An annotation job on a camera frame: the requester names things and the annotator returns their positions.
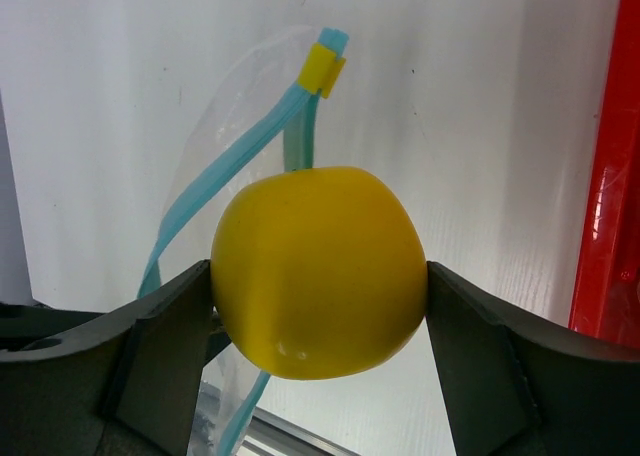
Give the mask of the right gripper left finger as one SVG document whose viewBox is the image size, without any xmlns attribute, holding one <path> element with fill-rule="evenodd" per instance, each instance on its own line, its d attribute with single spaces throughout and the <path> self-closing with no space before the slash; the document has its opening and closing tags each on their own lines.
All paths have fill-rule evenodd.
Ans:
<svg viewBox="0 0 640 456">
<path fill-rule="evenodd" d="M 213 299 L 200 261 L 112 312 L 1 353 L 4 455 L 183 455 Z"/>
</svg>

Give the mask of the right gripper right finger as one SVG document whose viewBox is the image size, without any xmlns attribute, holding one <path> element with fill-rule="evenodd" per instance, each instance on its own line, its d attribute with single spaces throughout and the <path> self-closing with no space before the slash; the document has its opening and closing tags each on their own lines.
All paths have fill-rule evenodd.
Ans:
<svg viewBox="0 0 640 456">
<path fill-rule="evenodd" d="M 639 352 L 428 269 L 426 323 L 459 455 L 636 455 Z"/>
</svg>

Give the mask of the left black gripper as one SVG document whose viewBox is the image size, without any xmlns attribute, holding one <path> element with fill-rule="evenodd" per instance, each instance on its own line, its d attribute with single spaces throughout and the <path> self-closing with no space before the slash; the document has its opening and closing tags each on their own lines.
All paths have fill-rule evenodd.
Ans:
<svg viewBox="0 0 640 456">
<path fill-rule="evenodd" d="M 105 347 L 86 348 L 86 337 L 76 330 L 100 316 L 42 304 L 1 303 L 1 360 L 104 361 Z"/>
</svg>

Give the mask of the yellow toy lemon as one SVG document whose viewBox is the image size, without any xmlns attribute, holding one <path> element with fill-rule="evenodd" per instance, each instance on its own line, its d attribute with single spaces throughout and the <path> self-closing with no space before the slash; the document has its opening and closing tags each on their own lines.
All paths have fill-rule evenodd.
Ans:
<svg viewBox="0 0 640 456">
<path fill-rule="evenodd" d="M 285 379 L 374 368 L 406 345 L 426 312 L 417 231 L 394 193 L 355 167 L 245 187 L 217 226 L 211 278 L 232 342 Z"/>
</svg>

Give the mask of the clear zip top bag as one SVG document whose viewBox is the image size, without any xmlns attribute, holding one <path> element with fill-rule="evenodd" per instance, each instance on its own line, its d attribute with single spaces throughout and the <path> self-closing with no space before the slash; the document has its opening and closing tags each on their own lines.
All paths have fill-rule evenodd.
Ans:
<svg viewBox="0 0 640 456">
<path fill-rule="evenodd" d="M 241 189 L 312 167 L 318 104 L 348 41 L 338 29 L 291 27 L 227 73 L 184 145 L 139 296 L 166 283 L 180 263 L 209 257 L 222 212 Z M 233 455 L 270 376 L 222 332 L 207 359 L 187 452 Z"/>
</svg>

